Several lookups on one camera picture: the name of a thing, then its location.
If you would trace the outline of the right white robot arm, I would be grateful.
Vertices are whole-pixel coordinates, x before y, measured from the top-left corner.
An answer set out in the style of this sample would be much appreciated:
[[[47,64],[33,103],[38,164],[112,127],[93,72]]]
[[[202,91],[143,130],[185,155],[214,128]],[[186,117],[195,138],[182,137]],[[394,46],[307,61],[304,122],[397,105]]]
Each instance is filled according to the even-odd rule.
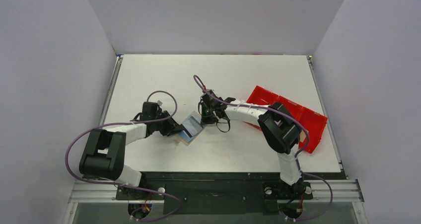
[[[295,154],[302,129],[282,103],[258,106],[232,97],[222,100],[208,90],[200,97],[199,106],[202,125],[216,125],[224,120],[228,124],[241,121],[260,127],[267,144],[278,154],[281,193],[292,198],[299,192],[298,181],[302,176]]]

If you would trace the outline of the beige leather card holder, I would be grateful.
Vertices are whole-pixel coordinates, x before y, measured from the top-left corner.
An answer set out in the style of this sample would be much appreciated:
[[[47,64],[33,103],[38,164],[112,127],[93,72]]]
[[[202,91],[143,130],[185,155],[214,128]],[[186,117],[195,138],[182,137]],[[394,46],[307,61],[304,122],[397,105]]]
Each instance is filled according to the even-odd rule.
[[[201,115],[193,111],[182,122],[184,129],[176,134],[177,142],[188,146],[205,128],[201,124]]]

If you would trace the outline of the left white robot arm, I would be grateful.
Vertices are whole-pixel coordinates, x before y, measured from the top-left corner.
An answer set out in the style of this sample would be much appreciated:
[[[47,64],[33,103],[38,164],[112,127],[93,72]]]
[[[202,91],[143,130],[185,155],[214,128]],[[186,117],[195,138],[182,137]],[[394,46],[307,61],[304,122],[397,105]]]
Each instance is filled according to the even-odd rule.
[[[146,101],[131,124],[94,129],[89,133],[79,162],[79,171],[83,175],[129,185],[129,193],[135,199],[142,199],[147,195],[148,185],[142,182],[141,172],[125,165],[126,146],[145,139],[154,132],[169,137],[184,129],[168,111],[161,109],[160,103]]]

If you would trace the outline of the gold credit card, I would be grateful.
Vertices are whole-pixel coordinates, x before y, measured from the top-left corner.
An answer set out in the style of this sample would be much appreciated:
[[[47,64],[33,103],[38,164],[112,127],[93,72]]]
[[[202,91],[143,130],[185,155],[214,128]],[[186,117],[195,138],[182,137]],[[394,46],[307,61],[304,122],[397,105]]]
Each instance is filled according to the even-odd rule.
[[[304,143],[306,141],[306,139],[307,139],[306,132],[307,132],[307,130],[305,130],[305,129],[300,132],[299,141],[301,143]]]

